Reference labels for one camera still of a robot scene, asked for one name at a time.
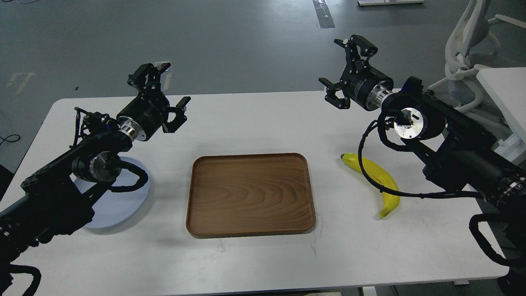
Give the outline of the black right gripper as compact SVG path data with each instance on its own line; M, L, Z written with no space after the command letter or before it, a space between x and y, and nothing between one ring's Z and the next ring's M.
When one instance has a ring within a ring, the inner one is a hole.
M334 43L344 49L347 65L338 83L331 83L323 77L318 79L325 87L325 101L337 109L349 109L350 101L366 111L378 109L381 99L377 96L393 90L393 79L370 66L369 60L376 55L378 47L361 35L352 35L345 40L334 39ZM336 95L338 91L342 92L343 98Z

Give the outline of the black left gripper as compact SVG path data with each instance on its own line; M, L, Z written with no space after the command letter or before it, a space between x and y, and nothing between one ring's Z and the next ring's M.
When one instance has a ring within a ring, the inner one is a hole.
M169 100L162 93L148 95L146 93L161 91L160 77L171 67L170 62L160 64L147 63L128 75L127 84L139 92L129 104L117 114L120 124L133 121L137 133L136 140L148 141L159 128L163 133L175 133L186 121L186 106L191 101L190 96L184 96L176 106L170 106ZM175 117L169 121L169 114Z

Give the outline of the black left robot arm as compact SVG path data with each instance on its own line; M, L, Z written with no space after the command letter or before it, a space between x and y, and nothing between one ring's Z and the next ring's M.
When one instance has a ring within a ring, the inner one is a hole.
M112 118L107 113L88 112L77 107L74 142L69 150L26 178L25 195L1 212L1 292L13 281L13 274L30 274L24 291L33 296L41 272L33 266L15 265L29 247L49 243L54 236L70 235L92 221L93 206L107 191L133 192L149 176L137 165L122 160L133 141L148 141L156 131L174 133L187 117L189 96L175 106L161 89L161 75L171 64L143 64L128 77L137 96Z

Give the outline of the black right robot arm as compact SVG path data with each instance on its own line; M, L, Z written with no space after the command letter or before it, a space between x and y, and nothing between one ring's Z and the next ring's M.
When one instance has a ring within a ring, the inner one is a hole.
M393 79L370 65L378 48L365 37L335 39L345 52L346 66L337 83L319 78L325 101L338 109L351 102L366 111L380 110L363 133L356 154L342 161L383 196L452 199L473 197L496 208L496 213L475 214L468 223L483 253L496 264L525 267L525 170L491 149L496 137L462 112L423 90L422 80L411 76L401 90ZM426 179L441 192L408 193L362 155L368 135L376 130L392 150L414 153L423 163Z

